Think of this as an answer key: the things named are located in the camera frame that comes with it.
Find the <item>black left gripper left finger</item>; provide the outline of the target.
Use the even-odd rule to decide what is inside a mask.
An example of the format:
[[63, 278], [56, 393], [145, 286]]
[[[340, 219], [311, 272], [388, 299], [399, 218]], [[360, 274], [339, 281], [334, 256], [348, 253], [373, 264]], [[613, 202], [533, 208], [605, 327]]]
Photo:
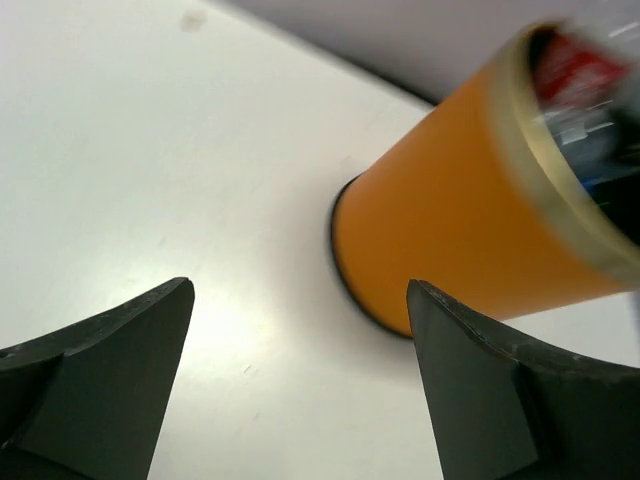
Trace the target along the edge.
[[174, 278], [2, 349], [2, 478], [147, 478], [193, 305]]

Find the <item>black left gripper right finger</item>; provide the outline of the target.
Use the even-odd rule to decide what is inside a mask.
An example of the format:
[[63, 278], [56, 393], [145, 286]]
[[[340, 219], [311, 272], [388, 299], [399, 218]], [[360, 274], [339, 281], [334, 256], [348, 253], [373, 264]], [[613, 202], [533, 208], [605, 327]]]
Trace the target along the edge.
[[639, 371], [580, 355], [413, 280], [407, 306], [447, 479], [635, 479]]

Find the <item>blue label plastic bottle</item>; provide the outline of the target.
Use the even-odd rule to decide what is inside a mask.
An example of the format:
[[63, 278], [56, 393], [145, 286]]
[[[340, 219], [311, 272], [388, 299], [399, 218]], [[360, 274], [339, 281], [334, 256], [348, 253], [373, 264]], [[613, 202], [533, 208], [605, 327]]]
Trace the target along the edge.
[[597, 203], [606, 203], [616, 184], [639, 179], [639, 161], [624, 158], [622, 124], [607, 111], [558, 111], [545, 120], [570, 170]]

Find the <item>red label plastic bottle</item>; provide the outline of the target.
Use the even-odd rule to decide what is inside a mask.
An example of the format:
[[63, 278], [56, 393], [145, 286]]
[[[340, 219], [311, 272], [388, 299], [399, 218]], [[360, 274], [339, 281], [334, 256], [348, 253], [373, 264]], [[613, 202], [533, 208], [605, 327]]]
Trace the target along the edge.
[[639, 47], [632, 41], [556, 30], [536, 63], [534, 90], [548, 107], [588, 107], [625, 80], [638, 62]]

